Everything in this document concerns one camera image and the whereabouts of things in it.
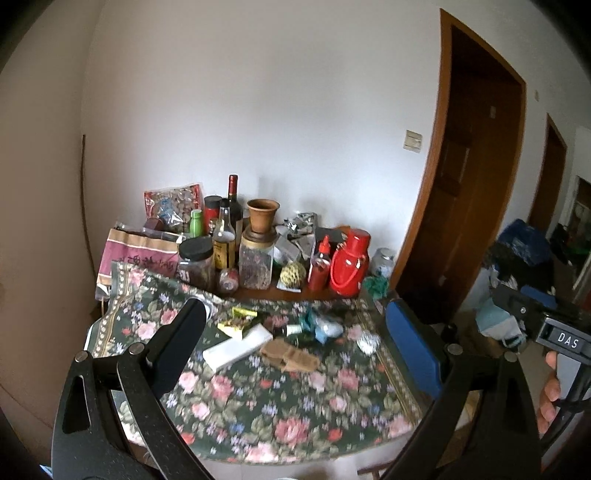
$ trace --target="bottle label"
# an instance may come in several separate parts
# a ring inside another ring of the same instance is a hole
[[[301,327],[301,325],[286,325],[285,326],[286,329],[286,336],[290,336],[290,335],[295,335],[297,333],[301,333],[304,331],[304,329]]]
[[[186,270],[177,270],[178,271],[178,277],[180,278],[181,281],[184,281],[185,283],[189,283],[189,272]]]
[[[242,219],[236,221],[236,251],[240,248],[242,238]]]
[[[213,256],[218,270],[232,268],[236,257],[236,242],[234,240],[228,243],[214,241]]]

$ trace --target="red sauce bottle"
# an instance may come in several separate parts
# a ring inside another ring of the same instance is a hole
[[[318,253],[310,259],[310,274],[308,275],[308,288],[312,291],[322,290],[330,274],[330,243],[326,235],[318,246]]]

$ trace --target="liquor bottle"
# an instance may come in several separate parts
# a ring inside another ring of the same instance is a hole
[[[220,201],[220,218],[213,232],[213,256],[217,270],[232,268],[236,259],[236,232],[230,221],[230,202]]]
[[[238,202],[238,175],[230,175],[228,179],[228,200],[230,200],[230,222],[236,233],[236,261],[238,261],[238,251],[240,249],[240,240],[242,239],[242,205]]]

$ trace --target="white wall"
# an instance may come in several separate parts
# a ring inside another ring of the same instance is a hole
[[[83,75],[102,4],[54,1],[0,74],[0,406],[45,463],[93,307],[78,169]]]
[[[173,4],[108,1],[93,39],[82,121],[95,261],[117,219],[143,223],[145,189],[200,181],[224,194],[229,173],[247,199],[277,199],[280,216],[312,209],[399,249],[433,127],[440,7],[527,82],[503,226],[529,214],[546,112],[569,146],[565,183],[576,127],[591,126],[589,80],[530,0]],[[406,129],[423,134],[421,153],[402,149]]]

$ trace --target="black jar lid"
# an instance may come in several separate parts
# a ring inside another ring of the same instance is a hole
[[[178,246],[178,254],[183,260],[198,262],[213,255],[213,241],[208,236],[187,238]]]
[[[207,208],[213,208],[213,209],[220,208],[220,201],[221,200],[222,200],[222,197],[220,197],[219,195],[209,195],[203,199],[203,201],[205,202],[205,206]]]

